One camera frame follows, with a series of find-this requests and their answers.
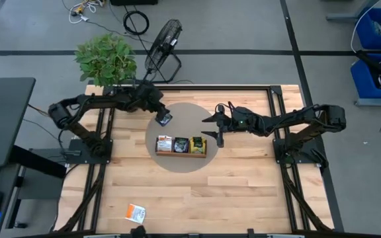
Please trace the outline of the blue storage bin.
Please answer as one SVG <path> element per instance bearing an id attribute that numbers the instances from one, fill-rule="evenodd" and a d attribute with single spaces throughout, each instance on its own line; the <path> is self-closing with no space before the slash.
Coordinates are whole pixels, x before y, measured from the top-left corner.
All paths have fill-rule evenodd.
<path id="1" fill-rule="evenodd" d="M 359 20 L 357 34 L 361 46 L 370 50 L 381 50 L 381 8 L 373 8 Z"/>
<path id="2" fill-rule="evenodd" d="M 368 54 L 368 57 L 381 63 L 381 54 Z M 362 99 L 381 99 L 381 79 L 375 69 L 358 60 L 351 67 L 353 81 Z"/>

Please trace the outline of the black floor box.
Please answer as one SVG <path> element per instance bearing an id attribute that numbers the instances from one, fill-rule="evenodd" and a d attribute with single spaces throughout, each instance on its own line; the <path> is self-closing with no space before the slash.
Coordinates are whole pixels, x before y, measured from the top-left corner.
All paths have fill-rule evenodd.
<path id="1" fill-rule="evenodd" d="M 114 6 L 123 5 L 156 5 L 159 0 L 110 0 L 110 3 Z"/>

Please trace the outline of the orange white tea packet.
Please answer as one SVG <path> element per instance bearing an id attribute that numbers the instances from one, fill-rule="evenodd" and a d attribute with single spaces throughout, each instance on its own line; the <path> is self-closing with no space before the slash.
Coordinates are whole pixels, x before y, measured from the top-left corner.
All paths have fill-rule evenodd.
<path id="1" fill-rule="evenodd" d="M 146 209 L 135 204 L 129 204 L 125 218 L 138 224 L 143 224 L 146 217 Z"/>
<path id="2" fill-rule="evenodd" d="M 169 136 L 158 136 L 156 141 L 157 151 L 171 152 L 173 144 L 173 138 Z"/>

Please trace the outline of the wooden tea organizer box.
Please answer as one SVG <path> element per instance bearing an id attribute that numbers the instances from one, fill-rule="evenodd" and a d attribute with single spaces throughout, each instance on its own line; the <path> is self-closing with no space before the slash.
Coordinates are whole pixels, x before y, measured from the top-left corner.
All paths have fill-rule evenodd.
<path id="1" fill-rule="evenodd" d="M 189 152 L 188 153 L 175 153 L 173 151 L 173 144 L 172 144 L 172 150 L 171 150 L 171 152 L 157 151 L 156 143 L 155 143 L 155 154 L 156 155 L 160 155 L 160 156 L 170 156 L 170 157 L 206 158 L 206 155 L 207 155 L 207 141 L 206 141 L 206 153 L 205 154 L 191 153 L 190 152 L 190 139 L 191 138 L 188 138 L 189 139 Z"/>

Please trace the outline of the black floor fan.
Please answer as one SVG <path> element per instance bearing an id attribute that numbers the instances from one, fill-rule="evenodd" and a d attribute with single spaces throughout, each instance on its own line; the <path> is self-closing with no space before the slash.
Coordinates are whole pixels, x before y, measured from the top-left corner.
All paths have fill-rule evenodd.
<path id="1" fill-rule="evenodd" d="M 177 45 L 182 30 L 182 24 L 178 19 L 170 19 L 163 26 L 151 45 L 150 50 L 147 52 L 147 58 L 145 60 L 146 74 L 144 75 L 144 80 L 146 80 L 148 75 L 159 72 L 161 66 L 169 56 L 173 56 L 177 61 L 177 68 L 168 80 L 163 79 L 162 81 L 154 81 L 154 83 L 170 83 L 174 80 L 182 66 L 181 60 L 174 53 L 175 46 Z"/>

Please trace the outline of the person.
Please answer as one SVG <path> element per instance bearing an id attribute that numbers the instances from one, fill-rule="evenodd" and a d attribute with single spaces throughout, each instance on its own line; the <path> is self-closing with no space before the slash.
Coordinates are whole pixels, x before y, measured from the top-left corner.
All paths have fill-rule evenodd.
<path id="1" fill-rule="evenodd" d="M 142 225 L 137 226 L 137 228 L 131 229 L 130 234 L 132 238 L 148 238 L 146 229 Z"/>

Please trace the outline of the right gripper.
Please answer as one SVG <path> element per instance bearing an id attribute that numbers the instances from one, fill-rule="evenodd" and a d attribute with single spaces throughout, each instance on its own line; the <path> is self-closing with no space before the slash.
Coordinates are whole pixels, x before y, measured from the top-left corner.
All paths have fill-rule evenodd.
<path id="1" fill-rule="evenodd" d="M 217 132 L 202 131 L 203 134 L 217 139 L 217 146 L 223 148 L 224 134 L 229 132 L 248 132 L 260 134 L 260 116 L 249 109 L 233 104 L 219 104 L 217 114 L 202 122 L 217 122 Z"/>

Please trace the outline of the grey desk leg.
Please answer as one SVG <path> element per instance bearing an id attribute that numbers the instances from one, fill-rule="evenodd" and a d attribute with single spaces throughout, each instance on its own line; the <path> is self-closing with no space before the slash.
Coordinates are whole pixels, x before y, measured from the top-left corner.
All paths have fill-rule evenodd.
<path id="1" fill-rule="evenodd" d="M 362 5 L 353 13 L 330 13 L 326 20 L 359 20 L 369 9 L 373 8 L 380 0 L 364 0 Z"/>

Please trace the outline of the black desk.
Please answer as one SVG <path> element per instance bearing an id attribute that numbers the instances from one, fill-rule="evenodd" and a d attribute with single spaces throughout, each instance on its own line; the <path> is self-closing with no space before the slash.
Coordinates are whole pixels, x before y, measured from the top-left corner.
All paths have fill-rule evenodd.
<path id="1" fill-rule="evenodd" d="M 9 160 L 35 82 L 33 77 L 0 78 L 0 166 Z"/>

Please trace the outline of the round grey mat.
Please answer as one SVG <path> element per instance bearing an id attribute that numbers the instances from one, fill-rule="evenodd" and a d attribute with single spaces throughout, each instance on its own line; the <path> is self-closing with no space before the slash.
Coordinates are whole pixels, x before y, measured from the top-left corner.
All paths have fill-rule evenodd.
<path id="1" fill-rule="evenodd" d="M 164 169 L 176 173 L 189 173 L 197 171 L 215 158 L 218 152 L 216 140 L 203 134 L 203 131 L 215 131 L 215 123 L 204 123 L 203 120 L 212 115 L 207 109 L 192 103 L 176 103 L 167 106 L 172 115 L 166 126 L 158 124 L 154 118 L 149 121 L 146 130 L 146 147 L 151 158 Z M 158 136 L 179 138 L 203 137 L 207 141 L 205 158 L 183 157 L 181 155 L 162 156 L 155 152 Z"/>

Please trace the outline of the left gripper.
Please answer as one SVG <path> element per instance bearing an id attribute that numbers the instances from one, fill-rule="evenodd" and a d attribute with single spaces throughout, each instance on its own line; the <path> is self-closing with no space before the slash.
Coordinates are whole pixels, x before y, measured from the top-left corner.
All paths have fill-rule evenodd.
<path id="1" fill-rule="evenodd" d="M 140 108 L 150 112 L 156 112 L 158 122 L 164 117 L 170 116 L 170 110 L 160 101 L 163 98 L 163 93 L 152 84 L 139 86 Z"/>

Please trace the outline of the yellow green tea packet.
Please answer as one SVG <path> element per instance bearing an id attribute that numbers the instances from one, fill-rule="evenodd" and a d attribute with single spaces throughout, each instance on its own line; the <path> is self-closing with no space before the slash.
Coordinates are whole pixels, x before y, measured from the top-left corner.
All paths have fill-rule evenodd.
<path id="1" fill-rule="evenodd" d="M 190 139 L 190 152 L 197 154 L 205 154 L 206 139 L 203 137 L 192 137 Z"/>

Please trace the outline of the potted green plant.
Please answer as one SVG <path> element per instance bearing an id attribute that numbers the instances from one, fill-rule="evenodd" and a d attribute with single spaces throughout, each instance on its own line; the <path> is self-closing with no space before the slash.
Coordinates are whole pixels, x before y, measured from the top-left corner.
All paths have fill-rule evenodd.
<path id="1" fill-rule="evenodd" d="M 135 53 L 123 37 L 113 34 L 97 36 L 77 46 L 75 61 L 80 80 L 92 79 L 100 87 L 121 84 L 136 76 Z"/>

